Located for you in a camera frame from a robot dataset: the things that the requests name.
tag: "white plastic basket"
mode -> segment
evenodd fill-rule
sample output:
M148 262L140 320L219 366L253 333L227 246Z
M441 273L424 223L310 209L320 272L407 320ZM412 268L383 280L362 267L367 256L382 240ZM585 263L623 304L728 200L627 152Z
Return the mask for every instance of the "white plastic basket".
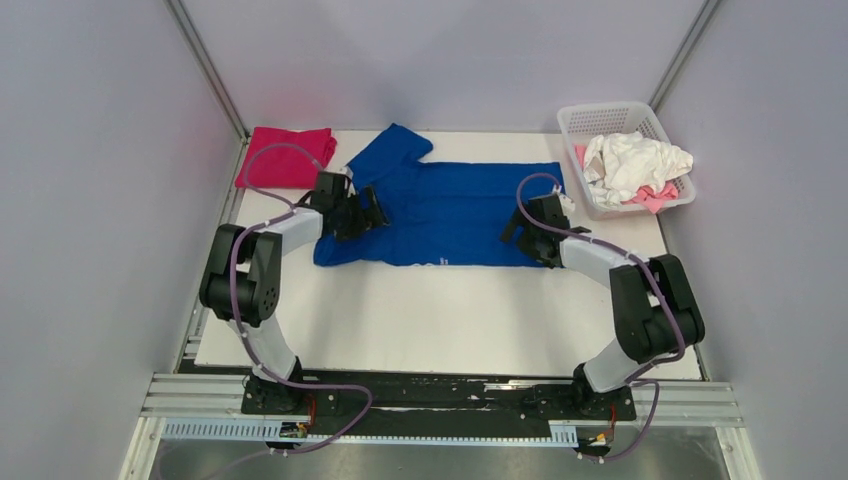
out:
M589 185L583 177L583 170L577 161L574 145L587 145L592 137L597 135L609 135L611 133L633 133L640 132L647 138L668 142L660 121L654 115L651 107L642 102L610 102L592 103L565 107L557 113L559 127L565 139L565 150L568 152L570 161L566 165L573 171L580 186L580 193L586 204L586 213L594 220L602 220L629 215L650 214L642 205L621 205L618 207L607 207L598 205L589 193ZM688 175L683 175L672 180L677 187L679 196L676 200L670 200L663 205L660 211L667 210L678 205L685 205L695 200L695 187Z

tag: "gray wall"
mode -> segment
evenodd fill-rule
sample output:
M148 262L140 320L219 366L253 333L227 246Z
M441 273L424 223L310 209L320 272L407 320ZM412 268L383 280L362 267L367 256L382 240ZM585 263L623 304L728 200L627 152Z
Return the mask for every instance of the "gray wall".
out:
M114 478L237 140L161 1L2 12L0 478Z
M249 128L555 131L648 101L702 0L186 0Z
M662 223L768 479L845 478L846 52L844 1L726 2L659 115L699 189Z

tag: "folded red cloth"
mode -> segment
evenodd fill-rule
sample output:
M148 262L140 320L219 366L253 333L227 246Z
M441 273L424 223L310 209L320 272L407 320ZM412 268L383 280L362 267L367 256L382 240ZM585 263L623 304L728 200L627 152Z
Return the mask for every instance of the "folded red cloth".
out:
M279 128L256 127L250 146L247 147L244 165L236 177L236 187L245 188L244 169L256 152L274 143L293 143L311 153L318 162L326 167L336 151L336 139L332 130L308 130L292 132ZM257 157L250 167L250 184L264 188L312 188L318 169L303 152L286 147L267 150Z

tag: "crumpled cloth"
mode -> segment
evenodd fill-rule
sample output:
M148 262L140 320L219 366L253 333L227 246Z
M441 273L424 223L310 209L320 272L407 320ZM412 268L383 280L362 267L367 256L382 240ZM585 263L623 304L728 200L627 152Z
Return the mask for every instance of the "crumpled cloth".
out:
M586 146L583 176L595 203L614 207L636 199L642 187L659 196L669 180L689 173L692 163L692 155L680 147L639 132L613 133Z

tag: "blue towel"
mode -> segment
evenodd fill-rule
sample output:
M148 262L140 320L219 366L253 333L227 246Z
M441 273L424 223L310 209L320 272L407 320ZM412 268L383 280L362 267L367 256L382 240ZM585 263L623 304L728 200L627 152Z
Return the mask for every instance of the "blue towel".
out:
M354 187L374 187L391 225L341 243L322 238L315 246L315 264L541 266L499 237L515 210L519 182L546 172L562 183L559 164L418 161L432 149L426 138L393 124L360 152L349 164ZM550 183L539 180L523 194L530 198L550 191Z

